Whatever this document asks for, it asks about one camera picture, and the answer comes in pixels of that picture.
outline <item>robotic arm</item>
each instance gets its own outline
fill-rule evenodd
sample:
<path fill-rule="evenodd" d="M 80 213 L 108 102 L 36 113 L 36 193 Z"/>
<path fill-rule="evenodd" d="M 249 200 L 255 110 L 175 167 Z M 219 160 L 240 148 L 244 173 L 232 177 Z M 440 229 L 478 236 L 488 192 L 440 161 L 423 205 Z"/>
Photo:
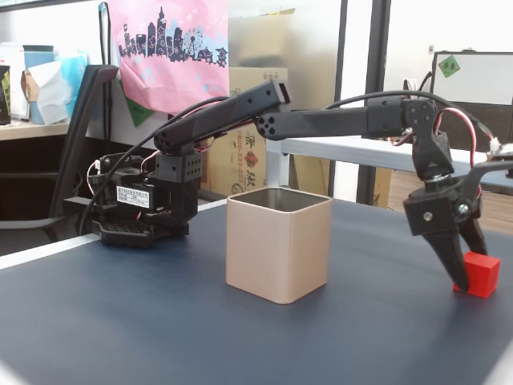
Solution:
<path fill-rule="evenodd" d="M 100 192 L 98 187 L 111 165 L 123 154 L 104 156 L 99 175 L 89 176 L 91 187 L 99 194 L 89 218 L 93 230 L 105 243 L 143 247 L 159 237 L 187 234 L 188 221 L 197 214 L 202 165 L 195 143 L 222 136 L 251 120 L 268 140 L 354 135 L 382 138 L 400 136 L 404 129 L 412 128 L 413 162 L 425 186 L 404 202 L 411 232 L 424 236 L 453 282 L 467 291 L 459 235 L 472 251 L 487 253 L 477 222 L 481 213 L 479 182 L 486 172 L 513 169 L 511 157 L 491 157 L 467 176 L 453 178 L 449 142 L 445 133 L 434 130 L 437 112 L 429 99 L 375 98 L 369 99 L 366 107 L 315 111 L 289 111 L 289 102 L 285 83 L 268 81 L 188 115 L 155 134 L 160 152 L 154 172 L 141 172 L 134 166 L 142 158 L 130 156 L 108 188 Z"/>

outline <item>label sticker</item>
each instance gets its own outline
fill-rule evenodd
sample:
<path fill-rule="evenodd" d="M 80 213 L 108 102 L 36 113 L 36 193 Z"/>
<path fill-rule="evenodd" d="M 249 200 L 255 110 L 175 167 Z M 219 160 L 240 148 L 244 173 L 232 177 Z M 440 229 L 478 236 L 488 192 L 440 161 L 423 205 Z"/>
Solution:
<path fill-rule="evenodd" d="M 150 193 L 133 188 L 116 186 L 118 190 L 118 202 L 128 203 L 129 205 L 150 208 Z"/>
<path fill-rule="evenodd" d="M 456 72 L 458 72 L 461 69 L 453 55 L 449 56 L 447 59 L 438 63 L 438 66 L 440 67 L 443 75 L 446 78 L 454 75 Z"/>

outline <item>paper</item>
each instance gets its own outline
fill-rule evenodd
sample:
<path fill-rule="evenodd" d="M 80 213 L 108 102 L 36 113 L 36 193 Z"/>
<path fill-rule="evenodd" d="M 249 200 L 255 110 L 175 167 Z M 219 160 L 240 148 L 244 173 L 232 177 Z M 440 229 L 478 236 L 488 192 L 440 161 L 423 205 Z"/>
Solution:
<path fill-rule="evenodd" d="M 13 43 L 0 44 L 0 65 L 10 66 L 10 115 L 17 119 L 29 118 L 29 103 L 23 94 L 20 79 L 25 71 L 23 46 Z"/>
<path fill-rule="evenodd" d="M 39 87 L 38 110 L 45 124 L 52 124 L 68 117 L 66 104 L 72 90 L 61 75 L 61 62 L 51 62 L 29 68 Z"/>

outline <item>shelf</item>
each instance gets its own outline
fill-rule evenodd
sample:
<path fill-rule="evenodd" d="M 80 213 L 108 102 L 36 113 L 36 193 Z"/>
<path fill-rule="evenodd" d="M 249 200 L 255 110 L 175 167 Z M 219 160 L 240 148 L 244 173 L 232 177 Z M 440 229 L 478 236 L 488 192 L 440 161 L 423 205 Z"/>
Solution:
<path fill-rule="evenodd" d="M 0 126 L 0 140 L 16 140 L 26 138 L 40 138 L 43 136 L 66 135 L 70 124 L 33 124 L 32 122 L 19 122 L 13 120 L 13 123 L 7 126 Z"/>

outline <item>table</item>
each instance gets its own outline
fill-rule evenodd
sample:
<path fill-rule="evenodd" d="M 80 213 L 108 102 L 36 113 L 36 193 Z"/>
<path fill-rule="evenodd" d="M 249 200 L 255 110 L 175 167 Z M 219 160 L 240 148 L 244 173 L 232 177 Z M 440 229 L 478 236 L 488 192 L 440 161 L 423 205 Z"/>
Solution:
<path fill-rule="evenodd" d="M 500 233 L 482 300 L 452 291 L 403 214 L 336 201 L 328 284 L 284 306 L 224 283 L 223 205 L 150 250 L 94 239 L 0 270 L 0 359 L 33 385 L 481 384 L 513 337 Z"/>
<path fill-rule="evenodd" d="M 33 124 L 32 122 L 21 122 L 15 125 L 0 126 L 0 140 L 66 135 L 69 125 L 69 123 Z"/>

